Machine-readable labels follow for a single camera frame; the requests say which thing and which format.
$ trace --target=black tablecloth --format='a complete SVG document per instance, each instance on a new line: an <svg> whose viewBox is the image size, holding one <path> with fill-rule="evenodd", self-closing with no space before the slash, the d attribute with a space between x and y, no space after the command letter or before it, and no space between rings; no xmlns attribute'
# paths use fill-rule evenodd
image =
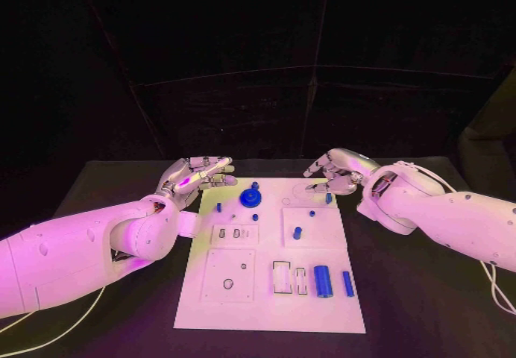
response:
<svg viewBox="0 0 516 358"><path fill-rule="evenodd" d="M384 165L394 159L382 159ZM468 189L443 157L413 159ZM139 200L169 161L90 162L57 216ZM312 160L237 160L240 177L302 177ZM71 333L24 357L514 357L516 318L495 305L479 262L417 231L403 236L357 211L361 192L338 197L367 334L173 328L191 239L168 257L107 287ZM201 200L188 208L198 211ZM515 274L501 285L516 301ZM51 340L75 323L97 293L38 312L0 335L0 354Z"/></svg>

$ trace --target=robotic arm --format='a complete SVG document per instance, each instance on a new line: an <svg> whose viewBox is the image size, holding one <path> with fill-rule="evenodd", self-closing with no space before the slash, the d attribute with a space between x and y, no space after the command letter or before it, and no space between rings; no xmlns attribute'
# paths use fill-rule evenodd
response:
<svg viewBox="0 0 516 358"><path fill-rule="evenodd" d="M230 164L227 157L181 159L140 201L50 220L0 241L0 318L71 302L165 258L199 190L237 184Z"/></svg>
<svg viewBox="0 0 516 358"><path fill-rule="evenodd" d="M323 169L328 183L309 191L348 195L364 185L358 212L390 230L417 227L442 245L516 272L516 204L473 192L456 192L427 169L398 162L381 166L344 148L332 149L305 172ZM440 181L452 192L446 193Z"/></svg>

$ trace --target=cable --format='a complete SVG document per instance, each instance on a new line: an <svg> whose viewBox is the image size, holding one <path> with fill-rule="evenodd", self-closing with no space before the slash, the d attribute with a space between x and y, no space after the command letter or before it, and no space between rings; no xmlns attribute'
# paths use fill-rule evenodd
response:
<svg viewBox="0 0 516 358"><path fill-rule="evenodd" d="M31 314L34 314L34 312L28 313L16 322L14 322L8 327L5 327L3 329L0 329L0 333L2 333L2 332L6 332L14 326L16 326L18 323L21 323L22 320L25 320L26 317L29 317Z"/></svg>
<svg viewBox="0 0 516 358"><path fill-rule="evenodd" d="M74 323L74 326L73 326L55 339L52 339L51 341L48 341L45 344L38 345L37 347L32 347L32 348L28 348L28 349L24 349L24 350L21 350L21 351L11 352L11 353L6 353L6 354L0 354L0 358L15 356L16 354L28 353L28 352L31 352L31 351L35 351L37 349L44 348L44 347L48 346L51 343L55 343L55 341L60 340L60 338L64 337L64 335L67 335L68 332L73 331L73 329L75 329L75 327L78 326L78 324L83 322L83 320L84 320L86 317L88 316L91 310L94 309L94 307L96 307L96 305L97 305L97 302L100 301L100 296L103 295L104 289L106 289L106 287L103 287L103 289L100 290L100 295L97 296L97 299L96 299L94 303L91 304L91 307L90 307L87 313L83 315L83 317L81 317L81 318L78 319L78 321Z"/></svg>
<svg viewBox="0 0 516 358"><path fill-rule="evenodd" d="M452 185L447 183L447 181L433 172L430 171L427 168L423 168L421 166L417 166L414 163L407 163L404 161L400 161L395 163L397 165L406 165L410 166L411 168L417 168L421 172L424 172L430 177L433 177L436 180L439 180L450 189L452 192L457 192L457 190L452 187ZM493 300L495 303L498 304L498 306L512 315L516 315L516 309L514 304L511 303L509 298L506 297L501 287L498 286L498 267L492 264L492 268L493 268L493 276L489 273L488 270L488 266L485 264L485 261L481 261L482 267L485 268L485 272L488 275L489 280L492 281L492 296L493 296ZM511 310L502 306L501 301L498 300L498 293L501 295L501 297L504 298L504 301L506 302L506 305L511 307Z"/></svg>

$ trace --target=white board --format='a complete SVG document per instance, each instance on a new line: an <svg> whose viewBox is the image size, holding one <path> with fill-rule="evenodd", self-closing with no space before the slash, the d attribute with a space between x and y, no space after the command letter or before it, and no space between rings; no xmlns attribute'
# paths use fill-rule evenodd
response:
<svg viewBox="0 0 516 358"><path fill-rule="evenodd" d="M260 184L263 202L257 208L247 208L240 203L240 194L253 181ZM326 204L326 194L305 192L308 185L321 181L323 179L240 178L237 186L205 191L201 231L191 249L175 328L367 332L355 282L352 298L345 291L342 272L349 271L352 281L354 272L336 200L333 197ZM310 210L316 211L313 217L308 215ZM259 221L253 221L253 214L259 214ZM290 240L295 222L303 228L300 240ZM224 241L221 228L227 228L228 235L235 225L251 229L250 235L241 240L228 236ZM282 266L282 270L290 267L287 272L282 271L282 285L292 283L292 294L274 294L274 261L290 263ZM331 271L331 298L319 298L316 294L315 267L319 265L326 265ZM303 272L297 269L305 269L303 279L296 277L296 273ZM308 290L299 289L299 283Z"/></svg>

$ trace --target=blue knob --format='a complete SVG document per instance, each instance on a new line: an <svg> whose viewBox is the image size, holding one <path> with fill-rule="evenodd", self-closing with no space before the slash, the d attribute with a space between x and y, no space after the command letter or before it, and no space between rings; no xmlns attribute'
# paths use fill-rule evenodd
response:
<svg viewBox="0 0 516 358"><path fill-rule="evenodd" d="M246 207L257 207L261 203L261 193L257 189L246 189L240 195L240 202Z"/></svg>
<svg viewBox="0 0 516 358"><path fill-rule="evenodd" d="M300 228L300 226L297 226L296 229L295 229L295 238L297 240L302 239L302 231L303 231L303 229Z"/></svg>

